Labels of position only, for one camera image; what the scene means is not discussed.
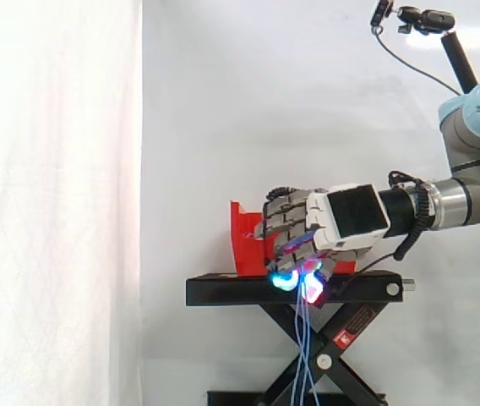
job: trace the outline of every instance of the red object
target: red object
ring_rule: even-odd
[[[341,349],[348,349],[357,337],[375,318],[375,312],[369,306],[363,306],[351,320],[334,337],[334,344]]]
[[[262,277],[267,274],[265,254],[274,259],[275,236],[266,238],[266,253],[262,240],[255,239],[255,226],[262,220],[259,212],[246,212],[237,201],[231,202],[231,242],[234,264],[240,277]],[[334,268],[336,274],[355,272],[356,262],[338,262]]]

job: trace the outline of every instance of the screw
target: screw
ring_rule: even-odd
[[[388,293],[390,296],[396,296],[400,292],[400,287],[398,286],[397,283],[389,283],[386,286],[386,293]]]
[[[332,358],[328,354],[321,354],[317,357],[317,366],[321,370],[329,370],[332,366]]]

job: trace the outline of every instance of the white curtain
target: white curtain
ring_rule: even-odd
[[[0,0],[0,406],[141,404],[139,0]]]

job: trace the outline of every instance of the glowing led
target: glowing led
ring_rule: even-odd
[[[288,276],[275,273],[270,280],[278,289],[290,292],[298,285],[298,271],[292,271]]]
[[[323,293],[323,283],[317,279],[315,272],[306,274],[303,282],[305,288],[302,289],[302,297],[312,304]]]

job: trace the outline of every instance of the blue cable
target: blue cable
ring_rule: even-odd
[[[297,373],[295,374],[294,381],[292,382],[291,406],[295,406],[294,401],[297,394],[298,378],[300,377],[300,367],[302,366],[302,362],[303,362],[302,353],[303,353],[304,343],[303,343],[303,337],[300,337],[300,328],[298,327],[298,315],[299,315],[299,309],[301,309],[300,305],[302,303],[302,291],[300,289],[301,284],[302,283],[300,283],[297,288],[297,303],[296,303],[296,309],[295,309],[295,315],[294,315],[294,331],[297,335],[297,343],[298,343],[298,347],[300,348],[300,355],[298,355]]]
[[[304,364],[304,377],[303,377],[303,387],[302,387],[302,395],[305,393],[306,383],[309,379],[309,383],[314,391],[314,399],[316,406],[320,406],[319,398],[317,397],[317,391],[315,389],[315,382],[314,377],[312,375],[311,369],[309,368],[309,348],[310,348],[310,341],[309,338],[311,336],[311,327],[309,325],[309,311],[308,311],[308,303],[305,300],[302,300],[302,291],[304,295],[306,293],[306,285],[303,281],[303,277],[301,277],[300,283],[298,284],[297,289],[297,303],[296,303],[296,314],[294,318],[294,327],[295,333],[297,336],[298,347],[300,348],[300,355],[299,360],[297,363],[297,373],[295,374],[295,378],[293,381],[292,386],[292,395],[291,395],[291,406],[295,406],[294,401],[297,393],[297,385],[298,379],[300,378],[300,368],[302,364]],[[303,335],[300,336],[300,328],[298,325],[298,317],[302,315],[303,318]],[[304,405],[304,396],[300,397],[300,405]]]
[[[304,288],[304,292],[306,292],[306,284],[305,283],[304,283],[303,288]],[[317,396],[317,389],[315,389],[314,376],[313,376],[311,368],[309,366],[309,350],[310,350],[310,347],[311,347],[311,345],[310,345],[311,344],[311,326],[310,326],[310,323],[309,323],[309,305],[308,305],[308,302],[305,301],[305,300],[304,300],[304,317],[303,317],[303,319],[304,319],[304,323],[305,323],[305,326],[306,326],[306,332],[307,332],[307,337],[305,339],[307,345],[306,345],[306,351],[305,351],[305,354],[304,354],[305,371],[307,371],[307,375],[308,375],[308,378],[309,378],[309,383],[310,383],[311,388],[312,388],[313,393],[314,393],[315,405],[320,406],[319,398]]]

